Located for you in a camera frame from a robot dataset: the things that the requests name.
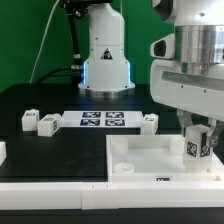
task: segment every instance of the label sticker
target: label sticker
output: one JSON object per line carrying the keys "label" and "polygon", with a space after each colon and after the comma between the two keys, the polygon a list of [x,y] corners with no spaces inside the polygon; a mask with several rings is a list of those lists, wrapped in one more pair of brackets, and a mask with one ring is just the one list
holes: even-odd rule
{"label": "label sticker", "polygon": [[101,112],[83,112],[82,117],[99,118],[99,117],[101,117]]}
{"label": "label sticker", "polygon": [[53,127],[54,127],[54,131],[58,128],[57,121],[54,121]]}
{"label": "label sticker", "polygon": [[45,118],[44,121],[53,121],[54,118]]}
{"label": "label sticker", "polygon": [[197,156],[197,145],[194,143],[188,142],[187,143],[187,154],[193,157]]}
{"label": "label sticker", "polygon": [[100,126],[100,120],[98,119],[83,119],[80,126]]}
{"label": "label sticker", "polygon": [[156,181],[163,182],[163,181],[171,181],[172,177],[156,177]]}
{"label": "label sticker", "polygon": [[124,112],[106,112],[106,118],[124,118]]}
{"label": "label sticker", "polygon": [[125,126],[125,121],[124,120],[106,120],[105,123],[106,126],[110,126],[110,127],[123,127]]}
{"label": "label sticker", "polygon": [[28,117],[28,116],[33,117],[33,116],[35,116],[35,114],[34,114],[34,113],[28,113],[28,114],[26,114],[26,116],[27,116],[27,117]]}
{"label": "label sticker", "polygon": [[109,51],[109,49],[107,48],[103,54],[103,56],[101,57],[101,59],[105,59],[105,60],[113,60],[112,55]]}
{"label": "label sticker", "polygon": [[150,118],[150,117],[147,117],[147,118],[145,118],[145,121],[155,121],[155,118]]}

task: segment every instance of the table surface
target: table surface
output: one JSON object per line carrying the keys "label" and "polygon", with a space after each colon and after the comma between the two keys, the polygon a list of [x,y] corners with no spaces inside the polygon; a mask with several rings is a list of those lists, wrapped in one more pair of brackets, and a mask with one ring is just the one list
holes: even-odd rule
{"label": "table surface", "polygon": [[[148,85],[137,85],[133,96],[97,99],[79,95],[70,85],[20,84],[0,94],[0,141],[7,159],[0,182],[107,181],[106,135],[140,133],[139,128],[61,128],[52,138],[23,132],[25,110],[38,109],[40,117],[64,111],[142,111],[159,115],[159,134],[179,134],[176,109],[154,103]],[[195,124],[207,119],[193,116]],[[216,155],[223,161],[224,134]],[[0,211],[0,223],[221,223],[223,208],[119,209],[97,211]]]}

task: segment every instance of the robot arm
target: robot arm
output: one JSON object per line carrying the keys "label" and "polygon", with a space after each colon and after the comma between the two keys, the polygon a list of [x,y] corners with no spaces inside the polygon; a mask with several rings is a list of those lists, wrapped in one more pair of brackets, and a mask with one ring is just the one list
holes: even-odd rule
{"label": "robot arm", "polygon": [[[151,46],[152,56],[162,59],[152,64],[151,94],[177,108],[185,155],[195,159],[194,146],[200,151],[195,164],[203,163],[224,129],[224,0],[154,0],[152,7],[175,29]],[[210,128],[193,126],[193,113],[208,117]]]}
{"label": "robot arm", "polygon": [[152,8],[164,22],[175,22],[177,16],[177,0],[152,0]]}
{"label": "robot arm", "polygon": [[[61,0],[66,9],[71,33],[75,66],[83,64],[81,94],[99,98],[115,98],[134,92],[130,81],[130,63],[124,56],[124,19],[111,6],[112,0]],[[81,19],[89,14],[90,55],[82,63],[74,17]]]}

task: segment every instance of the white cube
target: white cube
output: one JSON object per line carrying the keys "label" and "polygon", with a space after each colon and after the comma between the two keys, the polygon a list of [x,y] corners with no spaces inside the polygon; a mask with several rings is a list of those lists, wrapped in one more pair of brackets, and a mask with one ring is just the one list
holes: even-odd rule
{"label": "white cube", "polygon": [[51,137],[61,127],[60,114],[48,114],[37,124],[38,136]]}
{"label": "white cube", "polygon": [[188,171],[200,172],[211,167],[213,148],[206,146],[208,131],[203,125],[186,128],[184,165]]}
{"label": "white cube", "polygon": [[158,129],[159,116],[146,114],[141,123],[141,135],[155,135]]}
{"label": "white cube", "polygon": [[0,142],[0,166],[5,161],[7,155],[6,155],[6,147],[5,142]]}
{"label": "white cube", "polygon": [[23,131],[36,131],[39,121],[39,110],[26,110],[22,117]]}

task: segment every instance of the green wall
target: green wall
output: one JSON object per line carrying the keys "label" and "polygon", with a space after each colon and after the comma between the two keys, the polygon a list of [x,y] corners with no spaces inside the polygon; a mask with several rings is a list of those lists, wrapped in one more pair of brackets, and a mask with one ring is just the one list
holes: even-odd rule
{"label": "green wall", "polygon": [[[46,22],[55,0],[3,1],[0,7],[0,92],[17,83],[28,83]],[[150,9],[150,0],[114,0],[126,21],[126,57],[132,64],[132,81],[149,83],[150,44],[172,32]],[[77,21],[80,48],[88,57],[88,17]],[[65,11],[57,8],[38,64],[35,79],[72,63],[72,49]]]}

